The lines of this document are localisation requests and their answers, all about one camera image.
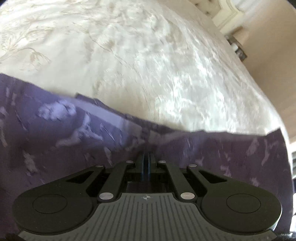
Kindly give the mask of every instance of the tufted headboard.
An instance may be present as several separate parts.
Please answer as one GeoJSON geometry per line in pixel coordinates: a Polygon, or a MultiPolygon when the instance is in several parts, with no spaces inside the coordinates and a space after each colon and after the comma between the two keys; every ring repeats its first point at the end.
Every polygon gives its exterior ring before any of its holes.
{"type": "Polygon", "coordinates": [[[218,29],[226,34],[231,32],[243,16],[231,0],[190,0],[200,11],[209,16],[218,29]]]}

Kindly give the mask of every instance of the triangular cutout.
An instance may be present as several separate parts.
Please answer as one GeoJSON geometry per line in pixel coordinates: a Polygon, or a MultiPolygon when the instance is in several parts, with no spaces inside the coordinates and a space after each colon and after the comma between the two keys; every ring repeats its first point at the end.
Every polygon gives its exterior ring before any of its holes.
{"type": "Polygon", "coordinates": [[[73,178],[67,180],[67,182],[78,183],[78,184],[84,183],[86,181],[86,179],[88,179],[92,173],[93,173],[93,171],[85,172],[83,174],[80,174],[76,177],[73,177],[73,178]]]}
{"type": "Polygon", "coordinates": [[[211,174],[209,172],[205,172],[200,170],[200,174],[204,176],[205,179],[208,180],[209,183],[215,184],[215,183],[223,183],[226,182],[227,180],[220,178],[214,174],[211,174]]]}

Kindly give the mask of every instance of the purple cloth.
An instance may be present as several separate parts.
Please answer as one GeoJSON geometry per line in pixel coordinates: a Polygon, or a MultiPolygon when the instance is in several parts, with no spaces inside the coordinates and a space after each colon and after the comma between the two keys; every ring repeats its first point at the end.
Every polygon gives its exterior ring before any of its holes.
{"type": "Polygon", "coordinates": [[[280,130],[267,136],[184,132],[119,113],[81,95],[61,97],[0,74],[0,237],[17,232],[12,203],[22,192],[95,164],[113,167],[152,151],[275,194],[288,232],[293,185],[280,130]]]}

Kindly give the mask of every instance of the ribbed surface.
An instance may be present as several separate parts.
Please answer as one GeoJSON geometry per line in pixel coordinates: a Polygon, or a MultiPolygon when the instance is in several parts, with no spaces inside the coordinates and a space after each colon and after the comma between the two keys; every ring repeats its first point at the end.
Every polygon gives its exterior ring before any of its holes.
{"type": "Polygon", "coordinates": [[[209,224],[194,204],[182,203],[170,193],[122,194],[113,203],[100,204],[94,215],[79,228],[54,236],[22,232],[27,241],[271,241],[273,232],[239,236],[209,224]]]}

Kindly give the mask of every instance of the white comforter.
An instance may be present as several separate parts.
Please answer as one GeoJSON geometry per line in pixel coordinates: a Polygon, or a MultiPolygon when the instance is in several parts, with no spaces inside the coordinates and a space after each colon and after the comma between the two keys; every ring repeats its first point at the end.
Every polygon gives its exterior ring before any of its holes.
{"type": "Polygon", "coordinates": [[[8,0],[0,72],[172,128],[266,134],[282,121],[187,0],[8,0]]]}

